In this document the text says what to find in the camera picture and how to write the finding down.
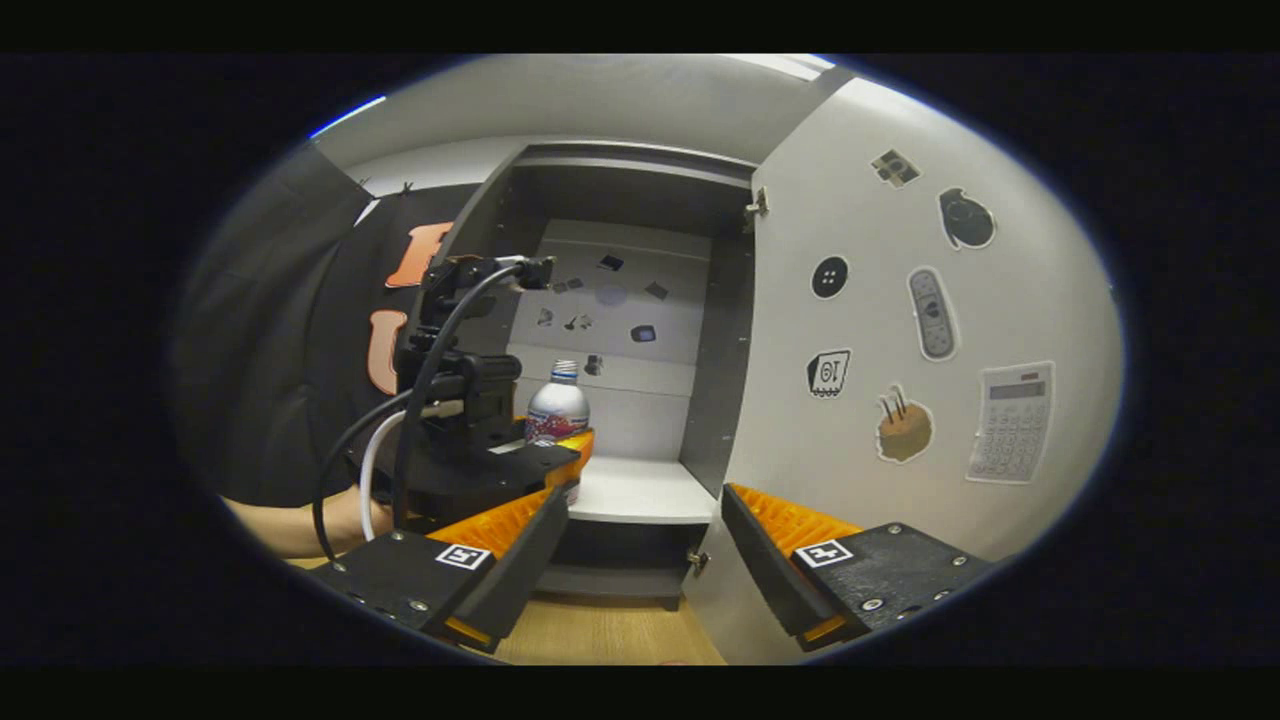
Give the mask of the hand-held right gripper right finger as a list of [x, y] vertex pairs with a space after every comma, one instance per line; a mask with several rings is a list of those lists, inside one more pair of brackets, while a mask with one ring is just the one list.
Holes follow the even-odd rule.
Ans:
[[765, 605], [805, 652], [905, 623], [1001, 566], [905, 521], [860, 528], [737, 483], [719, 505]]

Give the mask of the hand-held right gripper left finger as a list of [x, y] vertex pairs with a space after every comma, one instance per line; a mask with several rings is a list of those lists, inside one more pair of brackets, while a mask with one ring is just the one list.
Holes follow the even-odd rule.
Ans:
[[425, 536], [396, 530], [310, 574], [410, 632], [490, 653], [547, 570], [576, 487], [550, 487]]

